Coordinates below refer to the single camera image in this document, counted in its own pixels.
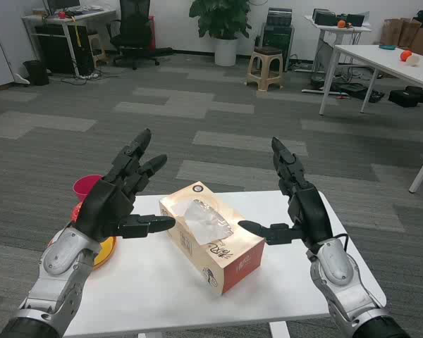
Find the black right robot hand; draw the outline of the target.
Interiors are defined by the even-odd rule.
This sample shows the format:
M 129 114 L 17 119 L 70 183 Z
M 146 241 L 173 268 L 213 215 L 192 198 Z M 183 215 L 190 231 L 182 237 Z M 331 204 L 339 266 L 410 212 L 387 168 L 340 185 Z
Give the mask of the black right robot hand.
M 317 188 L 305 179 L 300 159 L 276 137 L 271 140 L 273 164 L 279 177 L 282 195 L 288 197 L 288 215 L 293 226 L 276 223 L 264 227 L 259 223 L 242 220 L 243 229 L 264 238 L 268 245 L 289 244 L 302 240 L 308 249 L 316 249 L 319 243 L 333 238 L 331 222 Z

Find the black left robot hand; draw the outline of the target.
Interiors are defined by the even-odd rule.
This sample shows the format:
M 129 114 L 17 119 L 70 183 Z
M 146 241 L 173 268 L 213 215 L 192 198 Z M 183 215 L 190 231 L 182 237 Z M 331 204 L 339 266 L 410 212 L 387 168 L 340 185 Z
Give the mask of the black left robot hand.
M 124 146 L 112 162 L 112 168 L 97 181 L 82 203 L 75 229 L 102 242 L 109 237 L 143 238 L 150 233 L 171 229 L 176 220 L 169 216 L 132 214 L 136 196 L 167 162 L 162 154 L 141 164 L 152 138 L 143 130 Z

